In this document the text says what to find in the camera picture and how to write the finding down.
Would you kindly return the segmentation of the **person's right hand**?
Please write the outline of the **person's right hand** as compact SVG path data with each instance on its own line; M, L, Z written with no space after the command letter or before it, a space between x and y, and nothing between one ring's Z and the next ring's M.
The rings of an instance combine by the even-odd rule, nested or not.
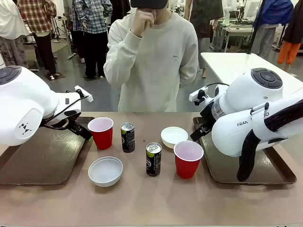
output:
M135 36L142 37L146 28L154 26L155 19L156 10L137 8L130 30Z

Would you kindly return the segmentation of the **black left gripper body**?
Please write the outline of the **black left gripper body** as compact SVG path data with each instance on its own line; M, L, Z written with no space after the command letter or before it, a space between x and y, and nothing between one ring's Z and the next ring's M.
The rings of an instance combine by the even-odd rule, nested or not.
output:
M79 127L79 124L76 122L78 117L81 115L81 112L73 114L65 118L64 120L61 120L56 124L56 128L59 130L77 130Z

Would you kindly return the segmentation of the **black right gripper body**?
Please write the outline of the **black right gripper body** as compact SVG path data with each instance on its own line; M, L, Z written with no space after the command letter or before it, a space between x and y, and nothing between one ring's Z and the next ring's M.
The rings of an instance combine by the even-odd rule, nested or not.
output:
M202 125L206 128L212 129L214 123L216 122L216 119L213 117L212 114L212 106L213 102L209 102L204 109L200 112L200 115L202 117Z

